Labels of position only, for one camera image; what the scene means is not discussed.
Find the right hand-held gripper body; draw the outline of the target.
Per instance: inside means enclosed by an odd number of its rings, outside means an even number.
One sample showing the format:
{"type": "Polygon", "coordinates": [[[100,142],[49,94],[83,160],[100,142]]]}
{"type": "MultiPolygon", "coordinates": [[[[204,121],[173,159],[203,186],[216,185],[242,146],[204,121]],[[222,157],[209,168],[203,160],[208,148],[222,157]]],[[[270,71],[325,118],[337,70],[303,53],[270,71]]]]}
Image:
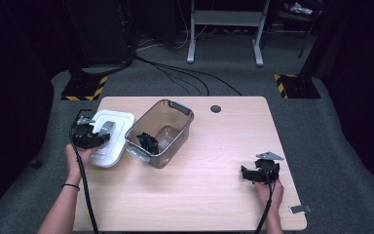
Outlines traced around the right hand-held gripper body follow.
{"type": "Polygon", "coordinates": [[[257,179],[261,183],[271,183],[279,178],[280,161],[282,157],[273,152],[265,152],[256,155],[254,162],[257,179]]]}

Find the white lid with grey handle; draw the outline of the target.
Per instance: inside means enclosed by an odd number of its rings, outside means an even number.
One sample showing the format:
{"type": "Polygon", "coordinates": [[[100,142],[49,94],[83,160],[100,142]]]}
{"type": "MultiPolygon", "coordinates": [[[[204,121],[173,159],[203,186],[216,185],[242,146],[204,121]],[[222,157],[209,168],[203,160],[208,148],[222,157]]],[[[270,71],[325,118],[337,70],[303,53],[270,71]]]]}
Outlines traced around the white lid with grey handle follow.
{"type": "Polygon", "coordinates": [[[93,117],[93,133],[109,137],[92,157],[92,165],[109,168],[117,164],[126,145],[126,132],[134,123],[134,116],[128,112],[100,110],[93,117]]]}

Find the grey transparent storage box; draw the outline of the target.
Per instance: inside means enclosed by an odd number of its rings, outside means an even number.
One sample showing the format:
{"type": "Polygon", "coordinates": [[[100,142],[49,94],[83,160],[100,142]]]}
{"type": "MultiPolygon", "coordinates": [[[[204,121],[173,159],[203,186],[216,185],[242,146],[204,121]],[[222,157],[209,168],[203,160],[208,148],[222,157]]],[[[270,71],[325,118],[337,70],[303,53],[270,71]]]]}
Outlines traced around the grey transparent storage box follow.
{"type": "Polygon", "coordinates": [[[127,131],[127,151],[156,169],[164,168],[189,136],[194,112],[173,100],[161,99],[127,131]],[[140,146],[137,135],[147,133],[159,142],[159,153],[151,154],[140,146]]]}

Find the white metal desk frame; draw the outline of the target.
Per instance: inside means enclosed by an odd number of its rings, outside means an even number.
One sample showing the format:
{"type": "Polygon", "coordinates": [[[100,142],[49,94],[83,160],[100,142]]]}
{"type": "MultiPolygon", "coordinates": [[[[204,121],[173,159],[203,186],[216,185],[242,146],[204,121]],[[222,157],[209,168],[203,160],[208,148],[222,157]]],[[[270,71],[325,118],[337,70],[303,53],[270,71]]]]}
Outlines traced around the white metal desk frame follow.
{"type": "Polygon", "coordinates": [[[191,0],[190,10],[190,44],[186,61],[192,64],[195,61],[196,26],[197,25],[224,25],[256,27],[257,34],[252,40],[252,49],[255,63],[258,67],[264,65],[260,41],[263,34],[268,9],[271,0],[263,0],[263,9],[259,12],[215,11],[197,10],[196,0],[191,0]]]}

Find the grey metal table bracket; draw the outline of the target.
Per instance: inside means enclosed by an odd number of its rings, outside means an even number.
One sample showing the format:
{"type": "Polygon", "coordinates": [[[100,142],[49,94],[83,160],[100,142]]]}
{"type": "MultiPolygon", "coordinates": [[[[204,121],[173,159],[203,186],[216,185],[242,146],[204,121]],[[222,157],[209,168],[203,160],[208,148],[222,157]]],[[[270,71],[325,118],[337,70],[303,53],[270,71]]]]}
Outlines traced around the grey metal table bracket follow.
{"type": "Polygon", "coordinates": [[[306,214],[312,211],[312,207],[309,205],[299,205],[289,207],[289,211],[293,214],[306,214]]]}

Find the dark chair with clutter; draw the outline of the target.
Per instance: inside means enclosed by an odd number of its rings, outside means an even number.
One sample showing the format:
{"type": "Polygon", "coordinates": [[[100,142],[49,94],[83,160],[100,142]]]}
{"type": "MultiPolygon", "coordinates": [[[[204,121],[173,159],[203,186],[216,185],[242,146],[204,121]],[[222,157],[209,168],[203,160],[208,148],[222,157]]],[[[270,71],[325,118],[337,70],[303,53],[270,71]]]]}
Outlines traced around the dark chair with clutter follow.
{"type": "Polygon", "coordinates": [[[314,14],[313,10],[305,8],[299,2],[288,0],[276,0],[273,15],[275,19],[289,22],[291,26],[304,32],[302,47],[298,55],[298,58],[301,58],[305,52],[312,30],[318,20],[318,16],[314,14]]]}

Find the blue and black toy car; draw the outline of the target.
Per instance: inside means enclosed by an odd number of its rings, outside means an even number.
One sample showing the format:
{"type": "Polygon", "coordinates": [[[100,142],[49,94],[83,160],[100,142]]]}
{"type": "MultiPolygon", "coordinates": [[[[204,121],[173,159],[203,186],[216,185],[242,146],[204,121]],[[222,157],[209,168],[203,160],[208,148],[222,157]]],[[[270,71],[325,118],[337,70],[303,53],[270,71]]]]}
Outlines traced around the blue and black toy car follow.
{"type": "Polygon", "coordinates": [[[159,142],[147,133],[142,133],[136,136],[140,146],[146,151],[150,152],[153,155],[159,153],[159,142]]]}

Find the black cabinet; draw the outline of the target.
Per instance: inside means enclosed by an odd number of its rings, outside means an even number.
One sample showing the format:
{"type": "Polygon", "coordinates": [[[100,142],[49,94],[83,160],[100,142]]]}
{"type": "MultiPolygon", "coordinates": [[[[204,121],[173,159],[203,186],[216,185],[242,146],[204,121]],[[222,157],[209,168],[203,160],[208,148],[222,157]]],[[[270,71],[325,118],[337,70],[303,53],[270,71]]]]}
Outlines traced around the black cabinet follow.
{"type": "Polygon", "coordinates": [[[67,0],[87,65],[131,60],[129,22],[120,0],[67,0]]]}

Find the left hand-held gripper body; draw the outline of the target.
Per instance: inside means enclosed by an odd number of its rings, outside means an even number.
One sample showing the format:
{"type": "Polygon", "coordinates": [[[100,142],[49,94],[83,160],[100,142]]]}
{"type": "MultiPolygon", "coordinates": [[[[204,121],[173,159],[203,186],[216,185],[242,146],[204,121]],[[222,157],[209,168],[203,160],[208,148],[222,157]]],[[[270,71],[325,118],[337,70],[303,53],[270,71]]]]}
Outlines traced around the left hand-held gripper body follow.
{"type": "Polygon", "coordinates": [[[94,138],[93,122],[87,117],[79,117],[72,126],[72,144],[83,149],[94,148],[94,144],[100,139],[94,138]]]}

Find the person's left hand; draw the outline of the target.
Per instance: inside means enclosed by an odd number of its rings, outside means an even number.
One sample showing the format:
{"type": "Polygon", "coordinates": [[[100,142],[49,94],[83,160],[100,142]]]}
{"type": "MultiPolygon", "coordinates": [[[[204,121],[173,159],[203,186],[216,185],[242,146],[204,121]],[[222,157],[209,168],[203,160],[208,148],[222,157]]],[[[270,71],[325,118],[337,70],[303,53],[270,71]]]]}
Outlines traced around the person's left hand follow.
{"type": "Polygon", "coordinates": [[[69,184],[78,185],[81,180],[81,171],[78,163],[78,157],[81,157],[82,165],[86,167],[92,160],[92,155],[95,149],[81,149],[77,150],[71,144],[65,146],[65,157],[67,161],[68,175],[66,182],[69,184]]]}

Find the person's right hand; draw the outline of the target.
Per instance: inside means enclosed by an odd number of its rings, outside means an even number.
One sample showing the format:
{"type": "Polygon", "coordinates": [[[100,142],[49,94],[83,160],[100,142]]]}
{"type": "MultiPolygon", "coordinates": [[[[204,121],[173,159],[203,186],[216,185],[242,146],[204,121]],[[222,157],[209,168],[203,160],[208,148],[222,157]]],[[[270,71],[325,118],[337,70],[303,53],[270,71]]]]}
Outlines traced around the person's right hand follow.
{"type": "Polygon", "coordinates": [[[271,184],[254,182],[259,203],[265,208],[271,202],[270,213],[277,213],[281,206],[284,187],[279,180],[271,184]]]}

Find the black yellow striped base plate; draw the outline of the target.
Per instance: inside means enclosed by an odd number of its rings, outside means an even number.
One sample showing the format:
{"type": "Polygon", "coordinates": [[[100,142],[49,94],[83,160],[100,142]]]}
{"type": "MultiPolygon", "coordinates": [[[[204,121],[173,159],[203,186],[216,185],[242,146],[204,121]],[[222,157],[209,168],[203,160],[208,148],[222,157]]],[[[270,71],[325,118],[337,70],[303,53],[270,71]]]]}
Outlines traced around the black yellow striped base plate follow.
{"type": "Polygon", "coordinates": [[[86,82],[71,79],[61,93],[62,100],[97,100],[108,80],[107,77],[91,77],[86,82]]]}
{"type": "Polygon", "coordinates": [[[304,80],[291,74],[275,74],[274,78],[282,98],[320,98],[311,79],[304,80]]]}

